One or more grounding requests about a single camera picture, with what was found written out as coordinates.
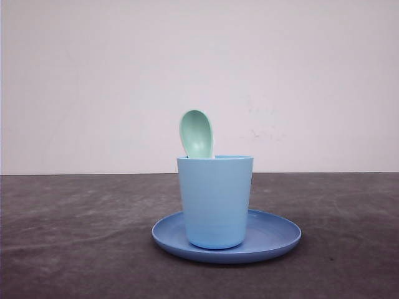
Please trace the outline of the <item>mint green plastic spoon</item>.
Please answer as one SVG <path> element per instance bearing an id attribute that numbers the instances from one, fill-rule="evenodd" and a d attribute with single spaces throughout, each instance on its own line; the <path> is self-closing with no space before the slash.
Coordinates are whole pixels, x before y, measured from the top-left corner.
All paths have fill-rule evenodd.
<path id="1" fill-rule="evenodd" d="M 180 140 L 188 158 L 213 158 L 213 129 L 204 112 L 187 111 L 181 117 L 179 131 Z"/>

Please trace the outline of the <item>light blue plastic cup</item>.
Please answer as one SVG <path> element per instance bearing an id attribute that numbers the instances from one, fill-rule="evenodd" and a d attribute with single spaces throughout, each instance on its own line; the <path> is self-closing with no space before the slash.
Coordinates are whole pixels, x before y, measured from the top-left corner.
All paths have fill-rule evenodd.
<path id="1" fill-rule="evenodd" d="M 205 249 L 228 249 L 246 235 L 252 156 L 177 159 L 186 236 Z"/>

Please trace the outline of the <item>blue plastic plate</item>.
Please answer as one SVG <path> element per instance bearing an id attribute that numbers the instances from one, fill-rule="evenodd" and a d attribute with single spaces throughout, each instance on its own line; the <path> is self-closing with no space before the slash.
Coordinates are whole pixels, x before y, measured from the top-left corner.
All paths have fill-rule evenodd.
<path id="1" fill-rule="evenodd" d="M 247 264 L 274 259 L 290 252 L 300 241 L 297 224 L 265 211 L 248 210 L 245 240 L 232 248 L 203 249 L 189 243 L 183 213 L 170 214 L 155 223 L 151 230 L 155 243 L 176 257 L 213 264 Z"/>

